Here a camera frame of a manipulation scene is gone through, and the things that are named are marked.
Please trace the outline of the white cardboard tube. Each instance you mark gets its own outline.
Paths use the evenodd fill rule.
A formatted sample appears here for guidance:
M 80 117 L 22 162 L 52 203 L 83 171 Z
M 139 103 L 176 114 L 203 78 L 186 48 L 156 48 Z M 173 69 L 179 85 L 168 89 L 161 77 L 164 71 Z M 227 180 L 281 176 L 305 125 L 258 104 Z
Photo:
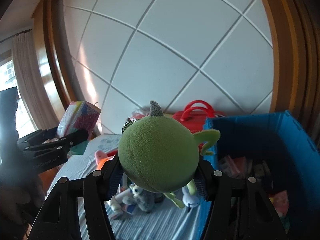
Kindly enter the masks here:
M 132 197 L 131 189 L 126 189 L 122 191 L 121 193 L 116 194 L 111 198 L 111 200 L 108 202 L 109 206 L 116 205 L 116 204 L 122 204 L 124 197 Z

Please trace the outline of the white rabbit plush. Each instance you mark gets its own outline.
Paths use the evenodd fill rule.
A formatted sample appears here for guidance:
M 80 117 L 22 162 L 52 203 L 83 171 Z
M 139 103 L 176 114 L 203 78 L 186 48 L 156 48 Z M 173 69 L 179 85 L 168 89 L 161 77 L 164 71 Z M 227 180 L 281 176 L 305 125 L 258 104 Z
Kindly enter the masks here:
M 187 213 L 189 213 L 191 209 L 199 206 L 199 203 L 200 203 L 199 197 L 197 195 L 191 195 L 186 186 L 182 188 L 182 193 L 183 193 L 182 201 L 185 207 L 187 208 Z

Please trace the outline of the cream bear grey fur plush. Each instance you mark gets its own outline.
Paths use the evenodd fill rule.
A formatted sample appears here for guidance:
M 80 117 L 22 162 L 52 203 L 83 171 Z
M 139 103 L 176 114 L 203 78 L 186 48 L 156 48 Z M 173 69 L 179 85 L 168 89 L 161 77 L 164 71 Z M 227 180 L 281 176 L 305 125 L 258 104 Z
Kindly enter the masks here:
M 138 205 L 145 213 L 150 213 L 155 205 L 155 195 L 153 192 L 146 191 L 140 186 L 132 183 L 130 186 L 130 196 L 123 198 L 123 203 L 127 205 Z

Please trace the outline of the colourful patterned box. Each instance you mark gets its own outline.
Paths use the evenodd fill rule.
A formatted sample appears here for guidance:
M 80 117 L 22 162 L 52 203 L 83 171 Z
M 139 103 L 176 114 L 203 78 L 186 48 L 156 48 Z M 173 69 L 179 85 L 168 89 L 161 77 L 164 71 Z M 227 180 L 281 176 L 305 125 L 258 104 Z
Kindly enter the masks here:
M 70 156 L 84 154 L 100 113 L 101 109 L 87 101 L 72 101 L 70 103 L 57 127 L 57 137 L 66 137 L 82 129 L 88 133 L 86 139 L 82 138 L 81 142 L 74 142 L 70 146 L 68 153 Z

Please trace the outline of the red hard-shell handbag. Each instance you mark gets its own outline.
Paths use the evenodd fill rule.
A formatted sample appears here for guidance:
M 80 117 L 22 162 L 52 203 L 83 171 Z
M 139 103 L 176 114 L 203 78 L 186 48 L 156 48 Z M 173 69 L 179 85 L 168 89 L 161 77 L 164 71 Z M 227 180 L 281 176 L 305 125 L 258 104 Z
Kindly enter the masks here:
M 216 111 L 213 107 L 203 101 L 194 100 L 189 102 L 184 110 L 176 112 L 172 118 L 189 129 L 191 133 L 203 130 L 207 118 L 225 117 L 221 111 Z

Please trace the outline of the green round monster plush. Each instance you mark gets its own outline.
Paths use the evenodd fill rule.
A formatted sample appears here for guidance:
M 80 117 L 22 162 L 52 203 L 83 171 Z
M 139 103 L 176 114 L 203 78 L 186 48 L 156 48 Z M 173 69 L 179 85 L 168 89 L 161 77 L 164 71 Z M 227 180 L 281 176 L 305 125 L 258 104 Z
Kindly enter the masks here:
M 118 158 L 124 173 L 137 186 L 162 193 L 180 209 L 185 204 L 175 191 L 184 186 L 196 193 L 193 180 L 200 156 L 220 139 L 220 132 L 209 129 L 191 133 L 173 118 L 163 114 L 160 105 L 150 101 L 150 113 L 126 123 L 118 145 Z

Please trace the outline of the pink pig plush orange dress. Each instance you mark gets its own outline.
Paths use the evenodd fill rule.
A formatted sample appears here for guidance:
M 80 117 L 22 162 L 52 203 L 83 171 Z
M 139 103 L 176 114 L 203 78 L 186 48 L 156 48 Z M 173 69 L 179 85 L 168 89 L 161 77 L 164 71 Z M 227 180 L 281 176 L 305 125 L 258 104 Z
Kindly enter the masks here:
M 113 150 L 109 152 L 103 152 L 101 150 L 98 150 L 97 152 L 95 152 L 94 157 L 97 165 L 97 170 L 101 170 L 104 163 L 112 160 L 114 156 L 117 154 L 117 152 L 118 150 Z

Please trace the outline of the beige curtain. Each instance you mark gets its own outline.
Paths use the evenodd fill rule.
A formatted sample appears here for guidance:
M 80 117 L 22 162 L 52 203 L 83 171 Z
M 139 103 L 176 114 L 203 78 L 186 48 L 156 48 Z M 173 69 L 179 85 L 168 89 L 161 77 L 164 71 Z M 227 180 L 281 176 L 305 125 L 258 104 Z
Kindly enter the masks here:
M 12 60 L 20 94 L 37 128 L 50 126 L 44 90 L 31 31 L 12 38 Z

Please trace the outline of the blue plastic storage crate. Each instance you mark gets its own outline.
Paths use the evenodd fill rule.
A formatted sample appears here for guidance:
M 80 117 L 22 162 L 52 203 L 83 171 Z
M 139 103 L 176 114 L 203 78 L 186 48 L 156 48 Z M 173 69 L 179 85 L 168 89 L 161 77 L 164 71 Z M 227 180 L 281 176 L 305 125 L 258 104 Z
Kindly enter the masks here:
M 290 112 L 208 118 L 204 129 L 211 128 L 221 137 L 213 147 L 214 155 L 202 159 L 216 170 L 217 162 L 226 156 L 264 161 L 270 177 L 256 180 L 273 204 L 287 239 L 319 239 L 319 151 Z M 209 206 L 202 200 L 200 226 Z

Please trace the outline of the pink tissue pack on box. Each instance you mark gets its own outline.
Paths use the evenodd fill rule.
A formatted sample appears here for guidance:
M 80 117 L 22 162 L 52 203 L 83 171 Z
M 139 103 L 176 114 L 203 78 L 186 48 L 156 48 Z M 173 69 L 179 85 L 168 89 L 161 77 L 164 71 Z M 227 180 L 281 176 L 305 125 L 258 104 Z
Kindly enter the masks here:
M 148 111 L 145 111 L 145 110 L 141 110 L 141 109 L 138 109 L 138 108 L 135 108 L 131 114 L 131 118 L 134 118 L 134 119 L 141 119 L 145 116 L 148 116 L 149 112 Z

